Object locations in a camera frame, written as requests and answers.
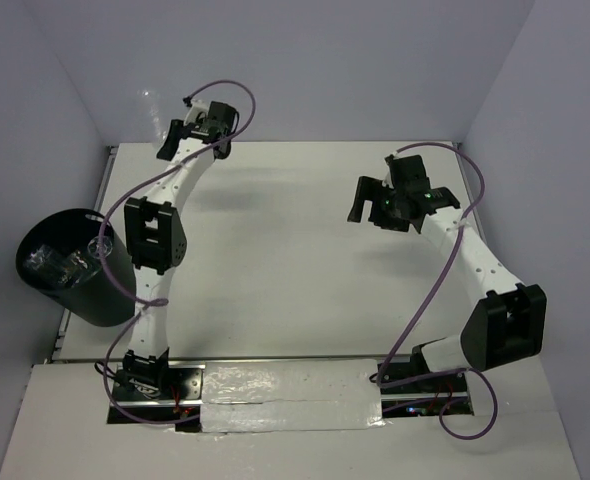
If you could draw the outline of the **clear bottle blue cap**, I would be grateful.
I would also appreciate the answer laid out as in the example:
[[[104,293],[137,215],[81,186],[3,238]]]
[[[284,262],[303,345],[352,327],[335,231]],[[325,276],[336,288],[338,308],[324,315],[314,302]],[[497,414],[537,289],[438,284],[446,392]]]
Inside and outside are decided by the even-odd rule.
[[[86,247],[87,254],[91,259],[96,261],[99,261],[101,257],[107,258],[112,253],[112,250],[113,241],[108,236],[104,236],[102,238],[96,236],[89,241]]]

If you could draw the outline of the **clear bottle blue label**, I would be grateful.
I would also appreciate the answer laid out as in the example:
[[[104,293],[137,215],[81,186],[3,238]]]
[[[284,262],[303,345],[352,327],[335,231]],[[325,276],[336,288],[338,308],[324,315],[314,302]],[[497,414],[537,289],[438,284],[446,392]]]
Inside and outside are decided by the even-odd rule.
[[[61,265],[60,288],[72,288],[84,283],[95,273],[95,263],[81,250],[72,252]]]

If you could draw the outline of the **clear bottle white cap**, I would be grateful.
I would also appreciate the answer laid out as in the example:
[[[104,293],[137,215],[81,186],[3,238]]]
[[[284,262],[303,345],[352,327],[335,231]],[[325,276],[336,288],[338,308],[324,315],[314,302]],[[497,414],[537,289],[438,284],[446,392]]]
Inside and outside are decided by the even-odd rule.
[[[48,245],[41,245],[30,253],[23,267],[31,275],[51,284],[62,283],[67,277],[65,258]]]

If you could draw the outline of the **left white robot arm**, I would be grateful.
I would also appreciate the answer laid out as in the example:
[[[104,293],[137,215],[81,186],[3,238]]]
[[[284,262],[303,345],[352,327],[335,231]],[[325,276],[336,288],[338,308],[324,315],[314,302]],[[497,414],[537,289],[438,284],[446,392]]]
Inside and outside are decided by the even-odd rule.
[[[171,122],[169,138],[158,157],[169,162],[165,176],[151,184],[142,196],[131,196],[124,206],[127,250],[135,267],[136,295],[144,301],[137,308],[137,320],[117,377],[129,389],[148,398],[159,398],[172,382],[168,371],[169,342],[166,319],[167,299],[176,268],[187,251],[181,212],[197,181],[215,160],[230,154],[223,143],[194,159],[183,160],[201,148],[234,133],[239,115],[200,113],[187,124]]]

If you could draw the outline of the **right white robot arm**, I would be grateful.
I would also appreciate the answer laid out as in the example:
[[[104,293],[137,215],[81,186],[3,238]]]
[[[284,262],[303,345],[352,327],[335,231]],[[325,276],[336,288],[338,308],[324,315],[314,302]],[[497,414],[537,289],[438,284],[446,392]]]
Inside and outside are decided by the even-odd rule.
[[[524,284],[503,266],[469,225],[466,210],[448,188],[433,188],[427,178],[395,183],[390,178],[362,176],[349,221],[360,222],[366,205],[371,207],[369,222],[397,232],[415,229],[446,259],[398,345],[419,324],[449,273],[464,281],[472,305],[469,318],[457,333],[413,348],[409,376],[417,389],[433,390],[445,372],[485,372],[540,354],[546,294],[539,285]]]

